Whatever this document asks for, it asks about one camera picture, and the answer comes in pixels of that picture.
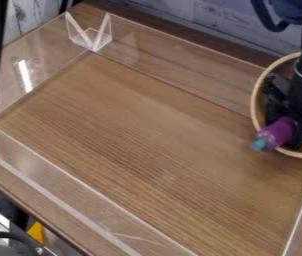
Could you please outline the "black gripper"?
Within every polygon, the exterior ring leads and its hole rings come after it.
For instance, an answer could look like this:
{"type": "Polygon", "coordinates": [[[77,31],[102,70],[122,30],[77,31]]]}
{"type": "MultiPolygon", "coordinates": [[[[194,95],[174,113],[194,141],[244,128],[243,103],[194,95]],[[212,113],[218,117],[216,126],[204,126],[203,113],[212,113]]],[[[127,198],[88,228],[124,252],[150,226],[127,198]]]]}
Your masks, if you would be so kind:
{"type": "Polygon", "coordinates": [[[285,144],[289,149],[298,150],[302,147],[302,77],[294,75],[287,79],[278,73],[270,73],[262,91],[267,98],[266,124],[273,124],[283,116],[299,123],[293,139],[285,144]]]}

